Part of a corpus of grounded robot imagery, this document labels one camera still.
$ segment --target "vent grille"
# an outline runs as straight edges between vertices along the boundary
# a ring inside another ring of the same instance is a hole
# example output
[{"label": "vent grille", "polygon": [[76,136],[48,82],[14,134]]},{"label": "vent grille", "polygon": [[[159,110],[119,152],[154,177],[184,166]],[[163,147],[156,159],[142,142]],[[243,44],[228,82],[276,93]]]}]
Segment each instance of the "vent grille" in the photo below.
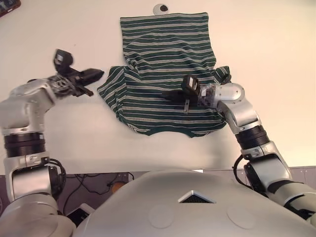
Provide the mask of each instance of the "vent grille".
[{"label": "vent grille", "polygon": [[204,197],[202,194],[197,191],[191,190],[188,193],[184,194],[180,199],[179,203],[216,203],[215,201]]},{"label": "vent grille", "polygon": [[192,195],[187,199],[183,200],[181,203],[211,203],[207,200],[204,200],[198,196]]}]

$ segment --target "wire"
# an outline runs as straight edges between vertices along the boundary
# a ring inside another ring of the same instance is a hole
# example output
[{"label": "wire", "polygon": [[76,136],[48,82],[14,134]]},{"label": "wire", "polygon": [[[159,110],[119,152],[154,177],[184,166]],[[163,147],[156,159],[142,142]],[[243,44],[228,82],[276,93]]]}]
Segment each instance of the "wire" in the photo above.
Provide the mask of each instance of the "wire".
[{"label": "wire", "polygon": [[89,178],[94,178],[94,177],[97,177],[97,176],[99,176],[99,175],[101,175],[101,174],[95,174],[95,175],[86,174],[86,176],[89,177]]},{"label": "wire", "polygon": [[[115,178],[114,178],[111,182],[109,182],[109,183],[107,184],[108,189],[105,190],[105,191],[103,191],[103,192],[98,192],[98,191],[95,191],[95,190],[90,190],[84,183],[82,183],[82,186],[84,186],[84,188],[87,189],[87,191],[88,191],[89,193],[98,194],[98,195],[103,195],[103,194],[106,194],[106,193],[108,193],[108,192],[110,191],[110,186],[111,186],[111,184],[117,179],[118,175],[119,175],[119,174],[117,173],[116,176],[115,176]],[[75,177],[76,177],[79,181],[80,181],[80,178],[82,178],[82,177],[81,177],[80,175],[78,175],[78,174],[75,174]]]},{"label": "wire", "polygon": [[132,179],[135,180],[135,177],[131,172],[128,172],[128,174],[130,174],[132,176]]},{"label": "wire", "polygon": [[240,155],[240,156],[238,157],[238,159],[237,159],[237,160],[235,161],[235,163],[234,163],[234,166],[233,166],[234,176],[235,176],[235,178],[236,178],[236,180],[237,180],[238,183],[244,185],[245,187],[247,187],[247,188],[249,188],[249,189],[252,189],[249,185],[246,185],[244,182],[242,182],[242,181],[239,179],[238,175],[237,175],[237,167],[238,167],[238,164],[240,163],[240,161],[241,161],[242,159],[243,159],[243,156]]},{"label": "wire", "polygon": [[[76,176],[76,178],[77,178],[79,181],[81,181],[81,179],[80,179],[81,177],[80,177],[79,175],[75,175],[75,176]],[[108,193],[108,192],[110,191],[110,187],[108,187],[107,190],[105,190],[105,191],[99,193],[98,191],[90,190],[84,183],[82,183],[82,186],[84,186],[84,188],[87,189],[87,191],[88,191],[89,193],[92,193],[92,194],[103,195],[103,194],[106,194],[106,193]]]},{"label": "wire", "polygon": [[66,175],[67,174],[66,174],[65,168],[63,167],[63,165],[61,164],[61,162],[59,160],[50,158],[48,163],[55,165],[55,166],[58,166],[60,168],[61,177],[62,177],[61,184],[58,186],[57,192],[54,193],[54,195],[53,195],[57,199],[59,197],[59,195],[62,193],[62,191],[66,185]]},{"label": "wire", "polygon": [[66,209],[66,206],[67,206],[67,203],[69,201],[69,198],[82,186],[82,183],[85,179],[85,175],[83,175],[83,178],[80,180],[80,184],[78,185],[78,187],[76,187],[69,195],[68,197],[66,198],[66,201],[65,201],[65,204],[64,204],[64,207],[63,207],[63,214],[66,215],[65,213],[65,209]]}]

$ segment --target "green shirt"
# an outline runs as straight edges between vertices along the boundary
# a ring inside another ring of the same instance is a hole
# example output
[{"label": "green shirt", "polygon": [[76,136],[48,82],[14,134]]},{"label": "green shirt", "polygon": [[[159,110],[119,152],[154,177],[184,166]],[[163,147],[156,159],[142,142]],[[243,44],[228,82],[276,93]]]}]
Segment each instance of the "green shirt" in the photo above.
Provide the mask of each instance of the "green shirt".
[{"label": "green shirt", "polygon": [[98,92],[117,118],[138,133],[162,131],[203,136],[225,126],[216,110],[168,101],[164,91],[180,90],[184,75],[201,84],[220,83],[228,67],[214,69],[208,14],[169,14],[120,19],[127,66],[112,67]]}]

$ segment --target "white stripe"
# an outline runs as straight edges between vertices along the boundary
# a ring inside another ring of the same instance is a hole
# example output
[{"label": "white stripe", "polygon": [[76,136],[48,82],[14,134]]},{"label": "white stripe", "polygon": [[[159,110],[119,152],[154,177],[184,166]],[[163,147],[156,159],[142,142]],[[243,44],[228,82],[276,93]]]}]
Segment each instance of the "white stripe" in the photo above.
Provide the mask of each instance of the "white stripe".
[{"label": "white stripe", "polygon": [[145,85],[127,85],[127,88],[130,89],[143,89],[143,90],[162,90],[162,91],[172,91],[174,88],[162,88],[158,86],[145,86]]},{"label": "white stripe", "polygon": [[204,62],[206,59],[213,59],[215,56],[205,57],[203,59],[192,59],[192,58],[181,58],[181,59],[172,59],[172,60],[157,60],[157,61],[146,61],[145,59],[136,60],[138,63],[148,63],[148,64],[159,64],[159,63],[173,63],[173,62],[185,62],[185,61],[194,61],[197,63]]},{"label": "white stripe", "polygon": [[[138,104],[138,105],[155,105],[155,104],[140,104],[140,103],[133,103],[133,102],[126,102],[126,103],[130,103],[130,104]],[[173,106],[175,107],[175,105],[155,105],[155,106]],[[183,113],[183,109],[159,109],[159,108],[143,108],[143,107],[129,107],[129,106],[122,106],[122,109],[125,109],[125,110],[140,110],[140,111],[156,111],[156,112],[181,112]],[[213,110],[213,109],[198,109],[198,110],[193,110],[191,109],[190,110],[190,113],[207,113],[207,112],[217,112],[216,110]]]},{"label": "white stripe", "polygon": [[187,36],[187,35],[206,35],[205,37],[208,37],[208,32],[187,32],[187,33],[149,33],[149,34],[145,34],[145,35],[139,35],[139,36],[123,36],[123,39],[127,39],[127,40],[132,40],[132,39],[136,39],[139,37],[145,37],[145,36],[173,36],[173,35],[177,35],[177,36]]},{"label": "white stripe", "polygon": [[125,55],[132,55],[134,53],[139,54],[139,55],[146,55],[146,54],[151,54],[151,53],[179,52],[179,51],[186,52],[186,53],[207,53],[207,52],[212,52],[212,49],[209,48],[209,49],[205,49],[205,50],[192,50],[192,49],[173,48],[171,50],[164,49],[164,50],[159,50],[159,51],[148,51],[148,52],[134,52],[134,51],[131,51],[131,52],[125,53]]},{"label": "white stripe", "polygon": [[104,85],[103,87],[99,88],[98,92],[100,93],[100,92],[104,91],[105,89],[109,88],[110,85],[114,85],[114,83],[120,78],[120,76],[122,76],[122,74],[123,74],[123,70],[121,70],[112,81],[110,81],[108,84]]},{"label": "white stripe", "polygon": [[[191,73],[191,75],[195,75],[195,76],[200,76],[202,74],[209,74],[211,72],[206,72],[206,73]],[[175,75],[158,75],[158,76],[155,76],[155,75],[149,75],[149,76],[143,76],[142,75],[142,78],[147,78],[147,77],[175,77],[175,76],[184,76],[183,74],[175,74]]]},{"label": "white stripe", "polygon": [[[200,127],[183,127],[183,126],[172,126],[172,125],[149,125],[149,124],[143,125],[143,124],[137,124],[137,123],[134,123],[134,124],[138,125],[138,126],[144,126],[144,127],[147,127],[147,126],[148,127],[176,127],[176,128],[186,128],[186,129],[190,130],[190,129],[193,129],[193,128],[204,128],[204,127],[205,128],[211,128],[211,127],[216,127],[216,126],[219,126],[219,125],[223,124],[223,122],[219,123],[217,125],[200,126]],[[193,133],[200,133],[200,134],[204,134],[205,133],[204,131],[202,131],[202,132],[200,132],[200,131],[192,131],[192,132]]]},{"label": "white stripe", "polygon": [[154,70],[138,70],[139,73],[167,73],[167,72],[191,72],[192,70],[209,70],[212,67],[197,67],[197,68],[171,68],[171,69],[154,69]]},{"label": "white stripe", "polygon": [[[157,57],[175,57],[175,56],[180,56],[180,55],[184,55],[184,56],[188,56],[187,54],[185,54],[185,53],[180,53],[180,54],[175,54],[175,55],[156,55],[156,56],[153,56],[153,57],[145,57],[145,59],[149,59],[149,58],[157,58]],[[137,55],[136,57],[134,57],[133,58],[133,60],[135,60],[136,62],[138,62],[137,61],[137,57],[140,57],[139,55]]]},{"label": "white stripe", "polygon": [[136,81],[136,82],[143,83],[143,81],[139,80],[138,78],[133,77],[133,76],[130,75],[130,74],[126,74],[125,77],[130,78],[130,79],[133,79],[133,80]]},{"label": "white stripe", "polygon": [[149,20],[149,19],[158,19],[158,18],[169,18],[169,17],[186,17],[186,18],[195,18],[195,17],[203,17],[208,16],[208,14],[205,13],[199,13],[196,15],[193,14],[182,14],[182,13],[175,13],[175,14],[169,14],[169,15],[159,15],[159,16],[139,16],[139,17],[122,17],[120,18],[120,21],[141,21],[141,20]]},{"label": "white stripe", "polygon": [[123,85],[119,86],[118,88],[115,88],[115,90],[111,91],[110,93],[108,93],[106,95],[106,97],[104,97],[105,100],[109,99],[112,95],[114,95],[115,93],[118,93],[120,90],[126,88],[126,84],[124,83]]},{"label": "white stripe", "polygon": [[198,28],[198,29],[183,29],[183,28],[181,28],[181,29],[165,29],[165,30],[157,30],[157,29],[152,29],[152,30],[150,30],[150,31],[141,31],[141,32],[122,32],[122,34],[123,35],[125,35],[125,34],[143,34],[143,33],[145,33],[145,32],[152,32],[152,31],[163,31],[163,32],[166,32],[166,31],[179,31],[179,30],[181,30],[181,31],[183,31],[183,30],[188,30],[188,31],[193,31],[193,30],[208,30],[208,27],[204,27],[204,28]]},{"label": "white stripe", "polygon": [[[181,47],[178,47],[177,46],[177,48],[184,48],[184,47],[189,47],[189,48],[203,48],[203,47],[208,47],[209,48],[209,45],[203,45],[203,46],[191,46],[191,45],[183,45],[183,46],[181,46]],[[142,48],[142,47],[137,47],[137,48],[129,48],[129,47],[125,47],[125,49],[129,49],[129,50],[145,50],[145,49],[173,49],[174,48],[174,46],[172,46],[172,47],[167,47],[167,48],[162,48],[162,47],[159,47],[159,48]]]},{"label": "white stripe", "polygon": [[126,100],[126,99],[129,99],[129,100],[144,100],[144,101],[168,101],[164,98],[146,98],[146,97],[135,97],[135,96],[130,96],[130,95],[125,95],[123,98],[118,98],[117,101],[118,102],[121,102],[122,100]]},{"label": "white stripe", "polygon": [[[187,63],[185,64],[185,66],[187,65],[194,65],[194,64],[198,64],[198,63]],[[179,67],[183,67],[183,65],[179,65],[179,64],[165,64],[163,66],[150,66],[150,65],[145,65],[145,66],[137,66],[137,68],[143,68],[143,67],[148,67],[148,68],[163,68],[163,67],[167,67],[167,66],[179,66]]]},{"label": "white stripe", "polygon": [[[199,19],[199,20],[193,20],[193,19],[190,19],[190,20],[181,20],[181,19],[176,19],[176,20],[173,20],[173,21],[190,21],[190,22],[193,22],[193,21],[204,21],[206,22],[205,19]],[[140,25],[140,24],[152,24],[152,23],[160,23],[160,22],[163,22],[163,23],[166,23],[166,21],[148,21],[148,22],[142,22],[142,23],[131,23],[131,24],[123,24],[122,26],[130,26],[130,25]]]},{"label": "white stripe", "polygon": [[199,124],[205,124],[205,123],[218,123],[221,122],[222,120],[193,120],[193,121],[188,121],[188,120],[171,120],[171,119],[153,119],[153,118],[135,118],[135,117],[125,117],[126,119],[134,120],[134,121],[145,121],[145,122],[173,122],[173,123],[182,123],[182,124],[194,124],[194,123],[199,123]]},{"label": "white stripe", "polygon": [[176,40],[171,42],[153,42],[153,43],[142,43],[142,42],[131,42],[128,45],[137,45],[137,46],[147,46],[147,45],[171,45],[171,44],[180,44],[180,43],[186,43],[186,44],[200,44],[200,43],[210,43],[209,40],[200,40],[200,41],[184,41],[184,40]]},{"label": "white stripe", "polygon": [[165,27],[184,27],[184,26],[205,26],[207,22],[203,23],[180,23],[180,24],[165,24],[165,25],[153,25],[153,26],[136,26],[136,27],[121,27],[122,31],[133,31],[141,29],[153,29],[153,28],[165,28]]},{"label": "white stripe", "polygon": [[127,126],[129,126],[131,129],[135,130],[135,131],[141,131],[141,132],[148,132],[149,129],[141,129],[141,128],[137,128],[131,124],[127,124]]},{"label": "white stripe", "polygon": [[[161,115],[153,115],[153,114],[138,114],[138,113],[128,113],[128,112],[124,112],[124,114],[131,114],[131,115],[148,115],[148,116],[159,116],[159,117],[181,117],[181,118],[183,118],[183,115],[163,115],[163,114],[161,114]],[[201,116],[201,115],[199,115],[199,116],[195,116],[195,117],[217,117],[217,115],[204,115],[204,116]]]}]

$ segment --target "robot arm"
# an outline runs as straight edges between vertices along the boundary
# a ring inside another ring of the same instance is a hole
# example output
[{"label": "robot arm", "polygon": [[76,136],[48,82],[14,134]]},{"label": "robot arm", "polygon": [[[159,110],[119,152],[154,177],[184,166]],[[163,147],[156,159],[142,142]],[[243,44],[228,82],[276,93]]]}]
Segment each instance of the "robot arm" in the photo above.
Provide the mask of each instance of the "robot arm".
[{"label": "robot arm", "polygon": [[66,96],[93,95],[85,86],[104,72],[79,72],[70,68],[72,62],[70,53],[57,50],[55,76],[31,80],[0,103],[6,187],[12,202],[0,217],[0,236],[71,236],[75,229],[67,217],[59,215],[55,199],[64,188],[66,172],[45,149],[44,114]]},{"label": "robot arm", "polygon": [[[192,80],[193,86],[198,83]],[[245,98],[244,89],[228,83],[196,86],[191,90],[195,90],[201,103],[224,113],[243,158],[249,161],[244,169],[252,189],[316,226],[316,190],[292,180],[286,162]]]}]

